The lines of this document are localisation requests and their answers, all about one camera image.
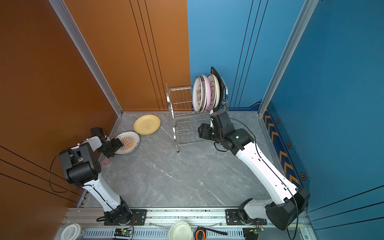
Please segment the white plate orange sunburst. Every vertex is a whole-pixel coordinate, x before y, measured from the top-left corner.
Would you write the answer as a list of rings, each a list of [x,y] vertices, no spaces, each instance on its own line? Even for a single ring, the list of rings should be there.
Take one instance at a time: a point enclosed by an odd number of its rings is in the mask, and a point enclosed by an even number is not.
[[[117,155],[127,155],[135,151],[140,144],[140,136],[134,131],[119,133],[115,139],[119,139],[123,144],[115,153]]]

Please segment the chrome two-tier dish rack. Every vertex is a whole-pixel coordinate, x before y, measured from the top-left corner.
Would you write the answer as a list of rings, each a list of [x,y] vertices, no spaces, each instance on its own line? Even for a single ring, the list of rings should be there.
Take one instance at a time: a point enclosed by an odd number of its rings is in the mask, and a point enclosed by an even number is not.
[[[210,114],[214,111],[196,113],[193,108],[192,86],[169,88],[166,86],[166,99],[169,112],[173,119],[173,139],[176,151],[180,152],[182,146],[204,142],[198,134],[198,127],[211,124]]]

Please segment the white plate green red rim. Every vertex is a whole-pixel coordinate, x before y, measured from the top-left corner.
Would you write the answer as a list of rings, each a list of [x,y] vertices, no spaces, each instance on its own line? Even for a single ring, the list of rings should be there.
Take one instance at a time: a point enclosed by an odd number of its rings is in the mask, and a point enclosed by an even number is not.
[[[200,75],[201,80],[201,103],[200,112],[204,112],[207,105],[206,83],[203,75]]]

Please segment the white plate green cloud outline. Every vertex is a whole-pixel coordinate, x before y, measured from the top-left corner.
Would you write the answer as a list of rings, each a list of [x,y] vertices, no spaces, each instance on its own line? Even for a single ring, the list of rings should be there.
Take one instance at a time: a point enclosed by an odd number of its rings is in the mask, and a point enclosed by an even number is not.
[[[211,111],[214,109],[215,98],[216,98],[216,86],[215,86],[215,80],[214,80],[213,74],[210,74],[208,76],[208,80],[210,82],[210,90],[211,90],[211,99],[210,99],[210,108],[209,108],[209,110]]]

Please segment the yellow round plate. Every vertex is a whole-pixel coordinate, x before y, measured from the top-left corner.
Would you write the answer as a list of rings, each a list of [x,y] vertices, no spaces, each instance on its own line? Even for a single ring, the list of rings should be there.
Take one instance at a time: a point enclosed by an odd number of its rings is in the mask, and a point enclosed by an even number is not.
[[[134,123],[134,130],[140,135],[150,135],[156,132],[161,126],[161,120],[155,115],[144,115]]]

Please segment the white plate red characters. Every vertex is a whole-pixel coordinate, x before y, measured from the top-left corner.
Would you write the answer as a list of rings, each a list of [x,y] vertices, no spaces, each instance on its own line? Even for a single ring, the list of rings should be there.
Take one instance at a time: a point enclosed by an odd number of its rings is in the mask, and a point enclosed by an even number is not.
[[[193,108],[196,113],[200,111],[201,107],[201,78],[197,76],[194,81],[193,91],[192,91],[192,100],[193,100]]]

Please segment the pink round plate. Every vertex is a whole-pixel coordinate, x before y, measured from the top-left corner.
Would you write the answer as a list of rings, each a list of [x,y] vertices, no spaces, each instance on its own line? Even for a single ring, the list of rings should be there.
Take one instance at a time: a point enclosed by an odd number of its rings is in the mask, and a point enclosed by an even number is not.
[[[207,105],[206,105],[205,111],[210,111],[209,110],[209,108],[210,108],[210,99],[211,99],[210,82],[209,82],[207,76],[203,75],[203,77],[204,77],[205,83],[206,83],[206,94],[207,94]]]

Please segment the black square floral plate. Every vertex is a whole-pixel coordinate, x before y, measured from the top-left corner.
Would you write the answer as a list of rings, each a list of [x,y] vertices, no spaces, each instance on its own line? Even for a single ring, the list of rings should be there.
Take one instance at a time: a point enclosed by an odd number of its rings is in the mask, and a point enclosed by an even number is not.
[[[229,97],[228,87],[224,79],[220,76],[220,74],[214,67],[211,67],[211,74],[213,74],[218,79],[219,89],[220,89],[220,97],[217,99],[218,105],[215,108],[213,108],[213,111],[214,112],[217,112],[219,110],[227,111],[228,110],[227,103],[228,103],[228,97]]]

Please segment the cream round plate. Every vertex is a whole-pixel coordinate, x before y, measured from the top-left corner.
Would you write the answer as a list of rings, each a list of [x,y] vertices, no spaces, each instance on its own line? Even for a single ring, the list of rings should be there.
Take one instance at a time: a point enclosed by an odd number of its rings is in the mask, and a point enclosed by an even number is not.
[[[215,75],[213,75],[213,77],[214,77],[215,86],[216,86],[216,98],[215,98],[215,105],[214,105],[214,108],[216,108],[220,102],[221,87],[220,87],[220,82],[218,78]]]

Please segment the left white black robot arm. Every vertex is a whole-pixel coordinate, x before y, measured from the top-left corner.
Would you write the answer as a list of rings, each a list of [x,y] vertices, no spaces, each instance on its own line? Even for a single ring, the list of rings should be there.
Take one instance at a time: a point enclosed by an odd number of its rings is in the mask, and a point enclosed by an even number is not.
[[[88,191],[99,202],[104,216],[97,222],[104,222],[106,226],[124,226],[132,224],[134,219],[127,203],[102,177],[102,167],[95,154],[98,152],[111,158],[122,146],[119,139],[110,140],[102,128],[93,128],[90,138],[59,153],[66,181]]]

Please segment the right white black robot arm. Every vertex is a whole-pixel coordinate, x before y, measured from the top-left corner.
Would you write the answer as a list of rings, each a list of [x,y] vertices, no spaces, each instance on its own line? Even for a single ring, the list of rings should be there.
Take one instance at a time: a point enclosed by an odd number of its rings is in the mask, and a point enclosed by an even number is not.
[[[244,127],[236,129],[227,112],[210,115],[210,124],[201,124],[198,134],[201,139],[221,144],[240,159],[259,179],[270,195],[270,200],[247,199],[239,206],[239,218],[245,225],[257,219],[268,219],[279,230],[285,231],[305,210],[310,193],[290,182],[264,155],[251,131]]]

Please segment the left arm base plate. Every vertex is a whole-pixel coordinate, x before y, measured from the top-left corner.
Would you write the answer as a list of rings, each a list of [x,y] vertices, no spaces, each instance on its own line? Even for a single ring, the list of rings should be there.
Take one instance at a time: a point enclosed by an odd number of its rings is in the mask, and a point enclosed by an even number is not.
[[[121,217],[117,217],[114,220],[104,220],[105,226],[144,226],[147,210],[146,209],[136,209],[131,210],[131,216],[127,217],[126,215],[122,215]]]

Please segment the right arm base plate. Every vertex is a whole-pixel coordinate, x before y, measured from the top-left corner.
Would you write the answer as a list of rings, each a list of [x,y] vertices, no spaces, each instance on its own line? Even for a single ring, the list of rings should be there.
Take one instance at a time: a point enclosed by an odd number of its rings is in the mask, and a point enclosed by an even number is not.
[[[249,226],[266,226],[267,220],[265,219],[250,219],[248,217],[245,217],[242,219],[240,210],[239,209],[226,209],[226,222],[228,226],[235,226],[235,225],[249,225]]]

